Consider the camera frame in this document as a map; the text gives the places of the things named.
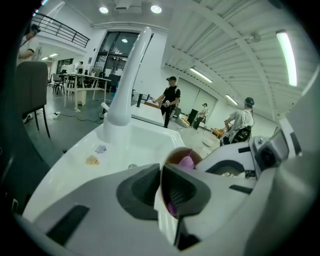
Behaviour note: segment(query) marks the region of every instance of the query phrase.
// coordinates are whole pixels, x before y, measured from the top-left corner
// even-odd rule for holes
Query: black bag
[[[251,138],[251,126],[247,126],[243,129],[240,129],[234,136],[232,144],[238,142],[245,142],[249,138]]]

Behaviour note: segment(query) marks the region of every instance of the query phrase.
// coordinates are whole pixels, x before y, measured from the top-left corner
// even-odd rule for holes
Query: drain
[[[130,164],[129,166],[128,166],[128,169],[132,169],[132,168],[136,168],[136,167],[138,167],[138,165],[136,165],[136,164]]]

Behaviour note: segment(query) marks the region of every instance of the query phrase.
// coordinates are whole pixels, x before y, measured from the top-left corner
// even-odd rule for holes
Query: glove
[[[165,108],[169,107],[170,101],[166,100],[165,103],[162,104]]]

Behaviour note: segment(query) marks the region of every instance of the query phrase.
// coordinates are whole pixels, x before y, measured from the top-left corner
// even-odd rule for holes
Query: round ceiling light
[[[100,11],[100,13],[102,13],[102,14],[107,14],[107,13],[109,12],[108,8],[106,8],[106,7],[100,7],[100,8],[99,8],[99,11]]]
[[[160,6],[158,5],[152,5],[151,6],[151,11],[153,11],[155,14],[159,14],[162,12],[162,9]]]

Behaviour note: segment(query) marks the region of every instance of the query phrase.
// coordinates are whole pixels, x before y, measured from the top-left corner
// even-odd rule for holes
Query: floor
[[[74,97],[68,96],[67,106],[64,107],[63,94],[52,94],[52,88],[49,87],[47,90],[45,114],[51,138],[48,138],[46,132],[42,110],[37,111],[39,131],[37,130],[34,113],[33,118],[25,124],[25,128],[35,148],[49,167],[52,167],[59,160],[64,154],[64,150],[70,149],[81,138],[103,122],[99,119],[99,113],[102,111],[102,100],[98,99],[103,99],[104,93],[103,91],[96,92],[96,100],[92,100],[92,96],[93,92],[87,91],[86,105],[79,105],[78,109],[80,112],[75,116]],[[55,112],[61,112],[56,119],[54,119],[55,114],[53,114]],[[201,127],[199,127],[198,130],[194,130],[191,127],[184,128],[170,121],[168,128],[179,132],[185,146],[192,148],[202,158],[205,158],[219,147],[218,139],[216,139],[212,133]]]

